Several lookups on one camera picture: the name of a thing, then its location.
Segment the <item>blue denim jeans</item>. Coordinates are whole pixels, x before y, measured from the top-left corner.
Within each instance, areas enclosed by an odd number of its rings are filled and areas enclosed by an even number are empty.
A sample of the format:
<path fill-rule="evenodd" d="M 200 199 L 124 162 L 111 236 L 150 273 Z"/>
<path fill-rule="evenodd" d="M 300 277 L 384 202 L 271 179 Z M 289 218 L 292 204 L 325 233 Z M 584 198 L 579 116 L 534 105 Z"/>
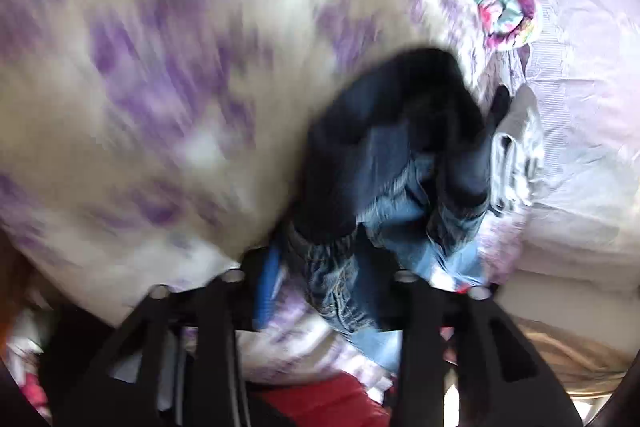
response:
<path fill-rule="evenodd" d="M 311 306 L 367 359 L 397 372 L 394 275 L 486 283 L 475 242 L 490 201 L 505 87 L 482 112 L 456 59 L 434 48 L 369 69 L 311 125 L 282 254 Z"/>

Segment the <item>red jacket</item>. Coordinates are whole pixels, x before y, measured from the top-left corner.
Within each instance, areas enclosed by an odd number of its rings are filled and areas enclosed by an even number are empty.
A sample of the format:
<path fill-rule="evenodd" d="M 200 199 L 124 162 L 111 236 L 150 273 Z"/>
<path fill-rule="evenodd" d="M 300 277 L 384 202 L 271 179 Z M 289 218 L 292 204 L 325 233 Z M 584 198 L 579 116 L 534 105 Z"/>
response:
<path fill-rule="evenodd" d="M 1 358 L 32 266 L 9 239 L 1 236 Z M 318 383 L 288 387 L 255 387 L 250 415 L 258 426 L 387 426 L 390 413 L 369 398 L 360 382 L 341 373 Z"/>

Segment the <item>grey folded sweatpants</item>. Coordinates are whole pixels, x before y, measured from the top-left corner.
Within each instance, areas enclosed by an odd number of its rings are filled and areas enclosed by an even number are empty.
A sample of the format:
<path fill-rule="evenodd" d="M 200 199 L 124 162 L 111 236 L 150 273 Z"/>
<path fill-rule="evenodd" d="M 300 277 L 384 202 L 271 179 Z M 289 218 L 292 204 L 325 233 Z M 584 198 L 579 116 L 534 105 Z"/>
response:
<path fill-rule="evenodd" d="M 490 207 L 496 215 L 532 205 L 545 153 L 537 98 L 522 84 L 492 138 Z"/>

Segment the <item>purple floral bedspread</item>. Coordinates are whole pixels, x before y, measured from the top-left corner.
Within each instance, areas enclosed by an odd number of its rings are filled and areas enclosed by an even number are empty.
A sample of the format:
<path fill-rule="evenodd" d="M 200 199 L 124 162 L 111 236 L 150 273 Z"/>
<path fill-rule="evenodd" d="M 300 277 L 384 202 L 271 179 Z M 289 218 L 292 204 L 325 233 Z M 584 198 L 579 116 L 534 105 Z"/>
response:
<path fill-rule="evenodd" d="M 451 52 L 488 95 L 475 0 L 1 0 L 2 231 L 118 324 L 260 243 L 311 119 L 409 46 Z"/>

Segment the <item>lilac lace bed cover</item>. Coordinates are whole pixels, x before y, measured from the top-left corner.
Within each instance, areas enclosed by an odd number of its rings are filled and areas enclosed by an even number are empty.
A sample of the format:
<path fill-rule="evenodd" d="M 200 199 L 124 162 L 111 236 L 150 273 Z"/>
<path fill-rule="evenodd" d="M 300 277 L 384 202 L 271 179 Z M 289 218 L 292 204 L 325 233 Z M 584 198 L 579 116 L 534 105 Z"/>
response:
<path fill-rule="evenodd" d="M 524 270 L 639 286 L 639 0 L 540 0 L 526 81 L 546 161 Z"/>

